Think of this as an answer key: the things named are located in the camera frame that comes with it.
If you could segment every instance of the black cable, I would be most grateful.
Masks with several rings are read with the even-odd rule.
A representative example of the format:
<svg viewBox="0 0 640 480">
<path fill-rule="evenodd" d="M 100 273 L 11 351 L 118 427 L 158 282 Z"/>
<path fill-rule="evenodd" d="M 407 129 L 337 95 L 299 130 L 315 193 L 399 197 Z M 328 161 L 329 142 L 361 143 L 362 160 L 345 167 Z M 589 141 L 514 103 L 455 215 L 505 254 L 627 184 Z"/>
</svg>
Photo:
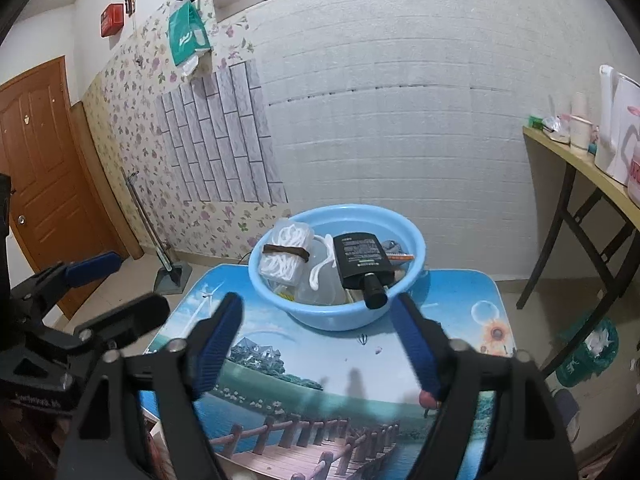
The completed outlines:
<svg viewBox="0 0 640 480">
<path fill-rule="evenodd" d="M 247 254 L 245 254 L 242 258 L 238 260 L 238 265 L 240 265 L 242 263 L 242 260 L 244 260 L 249 254 L 251 254 L 251 251 L 249 251 Z"/>
</svg>

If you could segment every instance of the bubble illustration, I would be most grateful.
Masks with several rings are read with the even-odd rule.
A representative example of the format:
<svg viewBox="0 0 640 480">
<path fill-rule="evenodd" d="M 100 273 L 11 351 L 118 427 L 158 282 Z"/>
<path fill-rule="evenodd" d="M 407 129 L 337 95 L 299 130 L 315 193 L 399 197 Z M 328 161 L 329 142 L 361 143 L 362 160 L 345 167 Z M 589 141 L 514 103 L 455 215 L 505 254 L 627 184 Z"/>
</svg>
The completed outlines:
<svg viewBox="0 0 640 480">
<path fill-rule="evenodd" d="M 500 317 L 500 311 L 491 301 L 478 301 L 471 307 L 471 317 L 478 325 L 484 325 Z"/>
</svg>

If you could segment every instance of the floral wallpaper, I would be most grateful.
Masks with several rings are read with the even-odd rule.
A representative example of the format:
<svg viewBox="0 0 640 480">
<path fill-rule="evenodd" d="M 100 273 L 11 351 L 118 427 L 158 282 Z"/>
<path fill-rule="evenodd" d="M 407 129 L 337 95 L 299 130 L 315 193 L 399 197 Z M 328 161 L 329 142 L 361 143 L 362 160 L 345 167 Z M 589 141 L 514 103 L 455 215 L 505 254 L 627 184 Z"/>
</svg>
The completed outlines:
<svg viewBox="0 0 640 480">
<path fill-rule="evenodd" d="M 120 43 L 82 102 L 87 117 L 92 117 L 90 127 L 100 161 L 141 244 L 148 245 L 144 241 L 148 236 L 139 233 L 140 218 L 121 196 L 122 189 L 126 192 L 121 166 L 127 174 L 138 172 L 136 186 L 145 208 L 159 235 L 176 250 L 240 258 L 276 219 L 289 216 L 290 210 L 286 205 L 268 203 L 180 200 L 154 105 L 156 96 L 185 81 L 174 65 L 166 36 L 175 4 L 175 0 L 167 0 L 135 34 Z M 251 30 L 244 14 L 217 23 L 212 0 L 200 0 L 200 13 L 212 52 L 200 58 L 193 76 L 253 57 Z M 140 58 L 141 65 L 135 61 Z"/>
</svg>

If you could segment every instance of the metal table frame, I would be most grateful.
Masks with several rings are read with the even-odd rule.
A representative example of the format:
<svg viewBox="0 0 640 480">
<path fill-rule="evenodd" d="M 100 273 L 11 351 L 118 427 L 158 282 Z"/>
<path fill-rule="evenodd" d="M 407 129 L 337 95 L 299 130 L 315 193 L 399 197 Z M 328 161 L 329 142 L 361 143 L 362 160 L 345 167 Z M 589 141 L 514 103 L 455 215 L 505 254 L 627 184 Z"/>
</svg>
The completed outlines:
<svg viewBox="0 0 640 480">
<path fill-rule="evenodd" d="M 571 352 L 573 352 L 580 343 L 582 343 L 585 338 L 593 331 L 593 329 L 597 326 L 597 324 L 602 320 L 604 315 L 610 309 L 611 305 L 616 301 L 617 298 L 621 298 L 628 288 L 633 276 L 638 270 L 640 266 L 640 232 L 635 228 L 634 224 L 629 220 L 629 218 L 620 210 L 620 208 L 613 203 L 613 201 L 604 194 L 600 188 L 596 188 L 596 190 L 588 197 L 587 200 L 578 208 L 578 210 L 571 214 L 567 207 L 569 205 L 569 198 L 571 197 L 572 189 L 574 188 L 574 179 L 575 179 L 576 168 L 574 168 L 570 163 L 566 163 L 566 168 L 564 170 L 564 179 L 562 180 L 562 188 L 560 190 L 560 197 L 558 199 L 558 206 L 556 206 L 556 213 L 554 214 L 553 221 L 551 222 L 551 227 L 549 228 L 549 232 L 546 235 L 545 243 L 542 247 L 542 252 L 538 257 L 538 261 L 536 266 L 529 277 L 529 281 L 525 286 L 520 298 L 516 302 L 516 307 L 518 310 L 522 309 L 527 303 L 529 296 L 531 295 L 533 288 L 536 286 L 540 275 L 542 274 L 542 270 L 545 268 L 546 262 L 549 260 L 549 256 L 551 255 L 551 251 L 553 250 L 554 244 L 556 243 L 556 239 L 558 238 L 558 233 L 560 232 L 560 228 L 562 227 L 562 222 L 566 222 L 569 229 L 571 229 L 572 233 L 578 238 L 580 245 L 584 248 L 587 253 L 587 256 L 592 261 L 595 266 L 600 279 L 604 283 L 604 287 L 606 292 L 601 298 L 600 302 L 588 317 L 587 321 L 584 323 L 583 327 L 578 330 L 578 332 L 574 335 L 574 337 L 569 341 L 564 348 L 562 348 L 552 359 L 545 365 L 542 369 L 542 373 L 545 377 L 551 375 L 559 365 L 569 356 Z M 595 206 L 601 199 L 606 200 L 609 204 L 615 209 L 620 216 L 625 220 L 625 225 L 620 229 L 620 231 L 612 238 L 612 240 L 607 244 L 607 246 L 602 250 L 598 251 L 596 247 L 593 245 L 592 241 L 589 240 L 589 237 L 584 232 L 581 227 L 582 220 L 584 217 L 591 211 L 593 206 Z M 607 267 L 607 262 L 611 259 L 613 254 L 616 253 L 617 250 L 622 246 L 624 241 L 629 238 L 631 235 L 634 235 L 633 240 L 631 242 L 631 246 L 626 253 L 625 259 L 620 266 L 620 269 L 614 276 L 609 267 Z"/>
</svg>

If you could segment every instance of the black bottle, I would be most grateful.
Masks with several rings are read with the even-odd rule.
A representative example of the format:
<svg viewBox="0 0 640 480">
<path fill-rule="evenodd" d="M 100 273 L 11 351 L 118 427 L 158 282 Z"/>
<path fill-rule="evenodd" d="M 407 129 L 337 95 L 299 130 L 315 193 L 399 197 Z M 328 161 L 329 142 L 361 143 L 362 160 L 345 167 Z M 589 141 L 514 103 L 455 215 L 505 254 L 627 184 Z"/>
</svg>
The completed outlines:
<svg viewBox="0 0 640 480">
<path fill-rule="evenodd" d="M 367 308 L 386 305 L 384 285 L 394 282 L 394 267 L 380 242 L 370 233 L 347 233 L 334 238 L 335 261 L 344 288 L 361 290 Z"/>
</svg>

